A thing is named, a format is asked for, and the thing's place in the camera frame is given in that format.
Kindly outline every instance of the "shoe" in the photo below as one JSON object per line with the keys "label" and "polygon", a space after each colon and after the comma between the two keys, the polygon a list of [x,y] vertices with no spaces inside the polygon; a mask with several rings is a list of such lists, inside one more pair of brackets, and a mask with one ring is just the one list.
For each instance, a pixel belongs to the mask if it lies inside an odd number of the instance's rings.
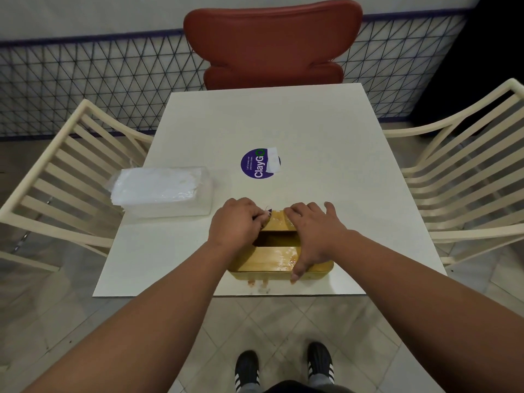
{"label": "shoe", "polygon": [[240,354],[235,366],[235,389],[239,391],[248,383],[260,385],[258,378],[258,357],[253,350]]}
{"label": "shoe", "polygon": [[312,342],[308,346],[308,378],[316,374],[325,375],[331,383],[335,383],[331,355],[328,348],[320,342]]}

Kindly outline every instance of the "white table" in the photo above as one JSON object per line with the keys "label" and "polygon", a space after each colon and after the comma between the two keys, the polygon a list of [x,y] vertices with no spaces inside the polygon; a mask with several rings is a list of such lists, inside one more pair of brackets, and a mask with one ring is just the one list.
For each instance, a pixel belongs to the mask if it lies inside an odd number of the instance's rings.
{"label": "white table", "polygon": [[[240,168],[250,150],[276,147],[281,171],[256,179]],[[125,215],[95,297],[132,297],[173,270],[207,238],[228,198],[261,208],[331,201],[365,236],[444,273],[444,268],[360,84],[173,93],[146,167],[206,166],[215,182],[211,215]],[[320,280],[257,281],[228,272],[216,296],[363,294],[340,267]]]}

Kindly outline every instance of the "white wall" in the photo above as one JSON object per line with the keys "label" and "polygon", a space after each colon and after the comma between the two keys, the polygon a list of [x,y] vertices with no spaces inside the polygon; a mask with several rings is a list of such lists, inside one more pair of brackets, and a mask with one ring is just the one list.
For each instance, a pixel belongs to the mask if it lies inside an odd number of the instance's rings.
{"label": "white wall", "polygon": [[[178,29],[195,8],[279,7],[321,0],[0,0],[0,40]],[[478,0],[356,0],[364,14],[469,8]]]}

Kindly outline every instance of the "red chair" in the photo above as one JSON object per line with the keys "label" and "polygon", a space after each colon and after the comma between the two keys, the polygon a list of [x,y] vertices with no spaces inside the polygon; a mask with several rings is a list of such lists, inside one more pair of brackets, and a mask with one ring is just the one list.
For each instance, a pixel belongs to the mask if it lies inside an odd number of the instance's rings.
{"label": "red chair", "polygon": [[362,8],[331,0],[282,8],[189,12],[184,32],[193,50],[211,63],[208,90],[342,83],[331,62],[357,37]]}

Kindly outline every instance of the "purple circular sticker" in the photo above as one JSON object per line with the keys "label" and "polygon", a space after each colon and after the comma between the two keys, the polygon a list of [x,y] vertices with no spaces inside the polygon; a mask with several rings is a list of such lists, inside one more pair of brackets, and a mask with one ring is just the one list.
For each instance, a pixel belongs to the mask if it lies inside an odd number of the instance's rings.
{"label": "purple circular sticker", "polygon": [[240,168],[250,178],[269,178],[273,174],[266,172],[267,160],[267,149],[254,149],[244,155],[240,162]]}

